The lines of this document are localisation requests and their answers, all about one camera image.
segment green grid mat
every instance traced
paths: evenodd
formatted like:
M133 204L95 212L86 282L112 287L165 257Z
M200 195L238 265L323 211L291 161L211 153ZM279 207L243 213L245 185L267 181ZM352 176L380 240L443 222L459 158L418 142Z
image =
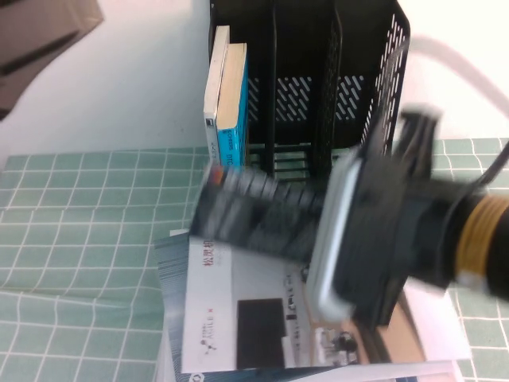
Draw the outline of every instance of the green grid mat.
M434 173L473 179L505 142L438 141ZM206 148L9 158L0 382L154 379L163 307L150 243L188 226L207 161ZM509 170L490 189L508 191ZM509 382L509 306L450 293L474 356L465 379Z

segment white book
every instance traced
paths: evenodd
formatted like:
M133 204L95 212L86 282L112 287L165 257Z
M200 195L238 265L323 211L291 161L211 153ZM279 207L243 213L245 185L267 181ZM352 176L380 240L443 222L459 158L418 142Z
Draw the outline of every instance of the white book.
M176 230L170 231L170 236L179 235L181 233L185 233L186 230ZM463 382L461 379L458 367L455 361L434 361L434 362L425 362L424 364L371 364L364 366L356 366L354 368L337 368L333 370L329 370L327 372L323 372L321 368L313 368L307 369L307 372L302 369L302 372L299 372L298 369L286 369L286 370L260 370L258 372L254 370L239 370L232 372L221 372L221 373L183 373L181 372L181 361L182 361L182 333L184 328L184 312L185 312L185 299L186 299L186 289L187 282L186 279L188 277L192 277L193 272L188 272L188 262L192 258L189 256L189 241L183 240L177 237L172 237L167 240L161 240L161 242L155 244L156 255L159 259L159 275L161 278L161 290L163 294L163 300L165 304L165 324L163 329L163 340L161 341L161 350L159 354L159 360L157 365L157 382L240 382L245 380L295 380L299 382L336 382L338 380L347 380L348 382L366 382L369 380L378 380L379 382ZM239 253L235 253L230 260L238 257ZM255 268L262 268L264 271L267 270L266 263L258 264ZM237 271L245 268L246 265L250 265L245 261L240 261L235 265L235 269ZM260 293L272 293L271 290L274 289L270 285L264 285L263 290L260 289L260 282L256 282L252 287L248 287L247 284L251 284L253 281L253 277L256 275L262 276L262 273L256 271L252 267L247 267L248 269L244 269L240 277L245 277L249 275L247 278L247 282L244 283L245 287L242 287L240 290L237 290L236 294L241 294L244 298L252 298L258 296L260 297ZM418 290L418 293L424 293L423 290ZM423 296L416 296L410 293L410 290L406 291L409 297L409 300L414 300L415 298L422 298ZM203 301L202 306L206 306L208 304L208 300ZM425 304L424 309L429 309L429 303ZM410 309L414 314L419 314L419 312L415 311L415 309L411 306ZM199 310L194 310L193 312L188 312L186 309L186 314L199 312ZM433 332L436 331L432 322L428 324L429 329ZM435 341L435 347L442 347L444 344L443 341ZM223 344L215 343L214 348L216 350L210 350L209 354L206 357L212 356L215 352L220 352L219 346ZM203 355L203 353L207 352L207 346L201 346L199 349L199 354ZM395 380L394 378L405 377L409 375L418 375L416 378L406 378Z
M230 27L220 25L216 28L216 38L208 70L207 87L204 97L204 121L207 134L208 153L215 165L220 165L220 147L217 142L217 107L223 78L224 58L230 43Z

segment book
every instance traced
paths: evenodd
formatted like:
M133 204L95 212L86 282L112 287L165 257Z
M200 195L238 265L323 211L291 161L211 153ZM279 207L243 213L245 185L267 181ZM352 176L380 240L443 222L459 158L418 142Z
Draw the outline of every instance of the book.
M157 373L157 382L187 382L187 381L199 381L199 382L214 382L214 381L222 381L222 382L236 382L236 381L273 381L273 382L282 382L282 381L290 381L290 380L299 380L302 382L318 382L318 381L334 381L334 380L349 380L351 382L365 382L367 380L381 380L384 378L398 378L409 375L416 374L436 374L443 372L451 372L452 365L454 364L451 361L448 362L433 362L429 364L428 367L423 367L422 364L392 364L390 365L365 365L365 366L357 366L355 368L258 368L258 369L249 369L249 370L235 370L230 372L182 372L182 345L183 342L186 341L183 338L184 332L184 320L185 314L190 314L193 312L188 312L187 306L185 306L186 292L187 292L187 279L196 275L192 269L189 269L189 242L195 241L195 244L198 244L199 240L197 238L189 238L188 234L185 233L185 230L176 230L171 231L170 236L167 239L158 240L154 244L155 255L158 259L158 270L159 277L161 280L161 291L163 296L163 302L165 304L165 320L164 320L164 331L163 331L163 340L161 342L161 353L158 362L158 373ZM233 278L237 283L239 279L245 279L240 285L243 287L238 290L238 295L244 296L244 298L251 299L253 294L263 294L270 293L270 290L273 288L274 284L270 283L265 286L261 286L265 281L264 273L270 271L269 273L274 273L271 267L267 268L266 263L258 263L255 268L250 266L250 262L254 262L255 264L258 262L255 257L247 257L246 254L236 253L237 255L242 256L244 259L238 262L234 267L235 270L240 269L241 274L238 275L238 278ZM261 277L256 283L252 284L253 280L256 280L258 277ZM205 298L206 292L212 289L213 286L209 287L204 291L203 297ZM204 305L207 302L205 299L201 300ZM398 314L399 319L404 318L404 314ZM200 327L199 332L201 334L208 334L207 330L202 330ZM347 331L354 333L354 329L352 327L347 327ZM232 334L235 335L235 328L232 328ZM405 340L399 338L398 331L394 332L393 337L394 345L400 345ZM208 357L213 352L220 352L221 349L217 346L217 344L199 344L198 347L199 353L197 356L200 359L204 357ZM442 348L443 343L435 343L435 346ZM392 354L391 357L405 357L408 359L410 357L408 354L404 354L401 356ZM407 382L417 382L417 379L412 377L408 378Z
M189 262L189 238L187 233L179 232L169 238L158 240L154 243L157 256L157 268L161 282L161 292L165 304L165 324L163 332L163 345L161 349L169 350L164 359L160 357L158 365L159 380L175 380L176 382L188 381L220 381L220 382L283 382L299 380L304 376L317 374L323 370L315 369L271 369L271 370L243 370L233 372L205 372L192 373L182 372L182 347L183 332L185 327L185 300L187 293L188 262ZM207 356L205 352L213 352L214 346L208 348L206 345L198 344L203 348L200 357ZM173 373L168 372L168 362L173 362Z
M224 59L230 43L230 26L216 28L214 47L208 69L207 86L204 96L205 133L207 135L208 154L212 163L220 164L220 148L217 141L217 107L220 98L221 79L223 78Z
M247 45L230 44L224 61L216 121L222 166L245 163L247 93Z

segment white grid lines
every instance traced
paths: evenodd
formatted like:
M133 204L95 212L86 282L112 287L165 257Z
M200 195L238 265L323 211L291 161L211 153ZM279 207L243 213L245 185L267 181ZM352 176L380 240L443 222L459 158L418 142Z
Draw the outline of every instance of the white grid lines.
M153 224L152 224L152 227L150 229L150 242L152 242L152 235L153 235ZM140 275L140 278L138 280L138 286L136 288L136 291L134 292L134 297L131 301L131 304L130 304L130 316L129 316L129 321L127 322L127 330L126 332L124 333L124 338L122 340L122 347L120 348L120 353L119 353L119 359L117 360L117 366L115 368L115 375L113 377L113 380L117 380L117 376L119 374L119 369L120 369L120 361L122 360L122 356L124 354L124 350L126 348L126 342L127 342L127 334L129 333L129 328L130 328L130 324L131 322L133 321L133 316L134 316L134 303L136 302L136 298L138 296L138 292L140 290L140 286L142 284L142 280L143 280L143 275L145 274L146 272L146 265L149 261L149 253L150 253L150 247L148 247L146 249L146 254L145 254L145 266L143 268L143 272L142 274Z
M7 275L7 277L4 280L3 284L0 286L0 289L4 288L7 285L7 283L10 280L10 276L13 274L14 268L16 267L17 260L19 259L19 255L21 254L21 250L23 249L23 246L24 246L23 244L25 244L26 238L29 235L30 224L32 223L32 219L33 219L33 211L30 213L29 223L26 225L26 231L25 231L25 235L23 236L23 240L21 241L21 245L19 245L19 246L15 245L14 246L15 248L18 248L17 253L16 253L16 257L14 258L13 266L10 268L9 274Z
M53 337L55 336L56 328L58 327L58 299L60 296L55 297L55 303L53 304L53 312L55 314L55 324L53 325L51 334L49 335L48 344L46 345L46 349L44 354L42 355L41 363L39 364L39 369L37 370L37 374L35 375L35 378L33 379L34 382L38 382L39 377L41 376L41 370L42 366L45 363L45 359L48 356L49 346L51 346L51 342L53 341Z
M9 350L7 351L6 356L3 359L2 367L0 367L0 378L2 378L2 374L3 374L4 368L5 368L6 363L7 363L7 359L9 358L9 355L12 354L12 351L13 351L13 348L14 348L14 344L16 343L17 335L19 333L19 328L21 326L20 325L20 322L21 322L21 311L20 311L21 297L23 297L23 292L21 292L17 296L17 302L16 302L16 330L14 331L13 339L10 342Z
M78 380L78 375L80 374L80 370L81 370L81 365L83 364L83 359L85 357L85 353L87 352L87 346L88 346L88 342L90 341L90 336L92 334L92 328L94 327L94 324L95 324L95 304L97 303L97 298L94 298L94 300L92 301L92 320L90 322L90 327L88 328L88 332L87 332L87 338L85 339L85 343L83 345L83 349L81 350L81 356L80 356L80 360L78 361L78 367L76 368L76 372L74 374L74 378L72 379L73 382L76 382Z
M83 167L84 159L85 159L85 154L81 154L80 166L78 167L78 171L77 171L78 174L76 175L76 180L75 180L74 186L72 187L72 190L71 190L71 196L69 197L69 200L67 202L67 205L65 206L65 209L68 209L69 206L71 205L72 197L74 196L74 192L76 191L76 186L78 185L78 181L80 180L81 167Z
M458 316L459 316L459 319L460 319L461 328L463 329L463 333L465 335L465 338L467 338L468 344L470 345L470 341L468 340L468 336L467 336L467 330L465 329L464 321L461 318L463 316L463 314L461 313L461 305L460 305L460 299L458 298L458 291L455 290L454 294L455 294L455 297L456 297L456 304L457 304L457 307L458 307L458 313L459 313ZM477 382L477 371L476 371L476 366L474 365L474 361L473 360L470 360L470 365L472 366L472 372L474 374L474 380Z
M194 170L194 160L195 160L195 152L196 152L196 148L192 149L192 164L191 164L191 168ZM187 216L187 211L188 211L188 203L189 203L189 193L191 192L191 184L192 184L192 173L189 175L189 184L188 184L188 193L185 197L185 207L184 207L184 215L182 216L182 225L181 225L181 228L184 228L184 219L185 217Z
M87 230L87 238L85 239L85 243L88 243L88 240L90 239L90 232L92 230L93 221L94 221L94 215L95 210L92 211L92 215L90 216L90 222L88 223L88 230ZM69 287L65 290L65 292L62 295L66 295L69 293L69 291L72 289L74 282L76 281L76 278L78 277L78 273L80 271L81 263L83 262L83 257L85 256L85 249L86 247L83 246L80 254L80 260L78 261L78 267L76 267L76 271L74 272L74 275L72 276L72 281L69 284Z
M58 240L58 235L60 234L60 227L62 227L61 223L62 223L63 218L64 218L64 210L62 210L62 212L60 213L60 221L59 221L58 227L56 228L55 239L53 239L53 244L51 245L51 247L49 249L49 255L48 255L48 258L46 259L45 265L42 268L41 276L39 276L37 283L35 284L35 286L32 288L32 290L29 293L33 293L39 287L39 285L41 285L41 281L45 277L45 273L46 273L46 270L48 269L48 265L49 265L49 260L51 259L53 251L55 250L55 244L56 244L56 241Z

